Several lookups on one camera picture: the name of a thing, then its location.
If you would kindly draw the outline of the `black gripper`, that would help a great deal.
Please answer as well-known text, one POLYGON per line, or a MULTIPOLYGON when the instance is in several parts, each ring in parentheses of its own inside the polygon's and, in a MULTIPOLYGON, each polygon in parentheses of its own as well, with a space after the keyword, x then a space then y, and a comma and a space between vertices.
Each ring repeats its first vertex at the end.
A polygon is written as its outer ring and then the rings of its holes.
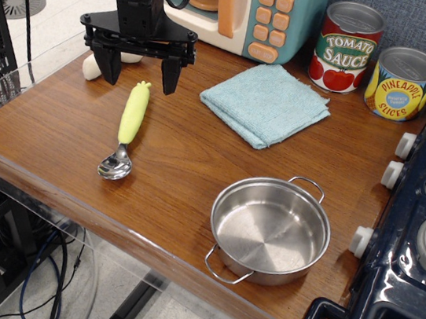
POLYGON ((163 60, 164 95, 175 92, 182 70, 180 64, 195 63, 198 35, 167 16, 157 21, 150 34, 137 28, 131 31, 120 29, 116 11, 86 13, 80 17, 80 21, 86 28, 85 43, 94 53, 101 75, 111 85, 117 83, 122 71, 120 51, 163 60))

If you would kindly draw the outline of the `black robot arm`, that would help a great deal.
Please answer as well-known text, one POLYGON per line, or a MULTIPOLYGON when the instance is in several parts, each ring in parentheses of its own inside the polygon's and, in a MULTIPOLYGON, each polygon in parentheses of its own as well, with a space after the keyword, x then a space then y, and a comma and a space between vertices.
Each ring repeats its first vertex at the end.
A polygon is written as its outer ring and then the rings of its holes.
POLYGON ((175 23, 164 11, 164 4, 182 9, 171 0, 116 0, 111 12, 86 13, 80 17, 86 28, 85 44, 94 53, 105 80, 116 84, 121 68, 121 54, 155 57, 162 60, 164 94, 172 94, 182 68, 195 63, 198 35, 175 23))

